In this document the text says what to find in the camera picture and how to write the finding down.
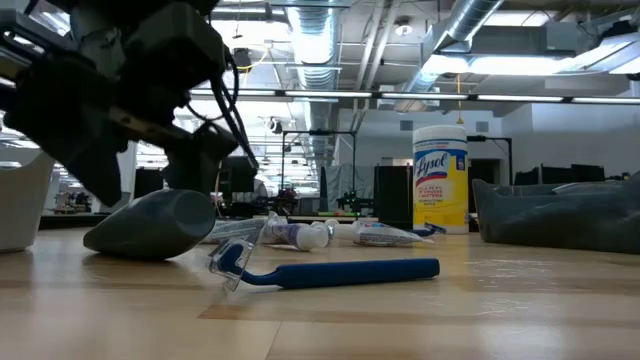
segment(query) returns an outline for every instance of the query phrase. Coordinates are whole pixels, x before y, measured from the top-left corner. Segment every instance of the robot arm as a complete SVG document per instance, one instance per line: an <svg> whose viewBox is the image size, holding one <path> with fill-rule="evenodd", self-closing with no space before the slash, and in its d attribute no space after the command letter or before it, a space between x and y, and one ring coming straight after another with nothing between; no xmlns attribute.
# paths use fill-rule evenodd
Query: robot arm
<svg viewBox="0 0 640 360"><path fill-rule="evenodd" d="M165 150L173 188L208 194L218 164L238 145L257 168L235 98L222 82L227 69L235 70L237 90L237 69L203 18L217 0L49 2L71 14L71 36L0 11L0 76L16 84L0 86L6 126L37 143L107 205L120 199L116 153L129 141ZM194 133L172 124L174 109L187 106L189 90L205 81L231 132L212 121Z"/></svg>

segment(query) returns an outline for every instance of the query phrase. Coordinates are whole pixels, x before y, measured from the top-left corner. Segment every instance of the gray bottle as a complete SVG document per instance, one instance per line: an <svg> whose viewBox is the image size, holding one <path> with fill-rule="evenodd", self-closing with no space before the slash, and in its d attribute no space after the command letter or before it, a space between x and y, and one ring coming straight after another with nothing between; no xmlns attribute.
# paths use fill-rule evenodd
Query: gray bottle
<svg viewBox="0 0 640 360"><path fill-rule="evenodd" d="M202 193L158 190L111 214L84 236L84 246L111 256L165 260L196 246L215 218L211 199Z"/></svg>

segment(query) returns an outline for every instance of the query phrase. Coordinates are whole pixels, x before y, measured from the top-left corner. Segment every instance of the desk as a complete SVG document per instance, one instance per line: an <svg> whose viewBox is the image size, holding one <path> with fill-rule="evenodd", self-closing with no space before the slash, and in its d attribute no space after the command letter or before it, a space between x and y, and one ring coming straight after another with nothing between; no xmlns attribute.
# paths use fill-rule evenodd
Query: desk
<svg viewBox="0 0 640 360"><path fill-rule="evenodd" d="M509 247L476 236L376 249L336 241L281 263L437 256L433 281L225 295L212 246L163 264L82 247L83 230L42 231L0 254L0 349L13 359L638 359L640 257Z"/></svg>

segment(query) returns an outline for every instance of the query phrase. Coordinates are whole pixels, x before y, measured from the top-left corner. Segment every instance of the wooden table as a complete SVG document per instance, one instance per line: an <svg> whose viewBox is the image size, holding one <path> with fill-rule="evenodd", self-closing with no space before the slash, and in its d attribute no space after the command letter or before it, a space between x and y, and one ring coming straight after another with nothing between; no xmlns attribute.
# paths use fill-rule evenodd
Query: wooden table
<svg viewBox="0 0 640 360"><path fill-rule="evenodd" d="M232 294L204 268L211 246L164 264L41 232L0 254L0 358L640 359L640 257L507 247L477 236L410 249L337 241L259 247L256 272L293 262L436 256L433 281Z"/></svg>

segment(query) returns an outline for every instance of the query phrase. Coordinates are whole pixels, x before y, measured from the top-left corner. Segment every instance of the lysol wipes container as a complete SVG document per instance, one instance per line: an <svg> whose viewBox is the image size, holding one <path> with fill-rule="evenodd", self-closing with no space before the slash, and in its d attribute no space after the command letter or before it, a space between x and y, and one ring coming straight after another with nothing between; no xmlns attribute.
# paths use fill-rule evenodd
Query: lysol wipes container
<svg viewBox="0 0 640 360"><path fill-rule="evenodd" d="M447 234L469 232L467 136L461 126L413 132L413 229L430 224Z"/></svg>

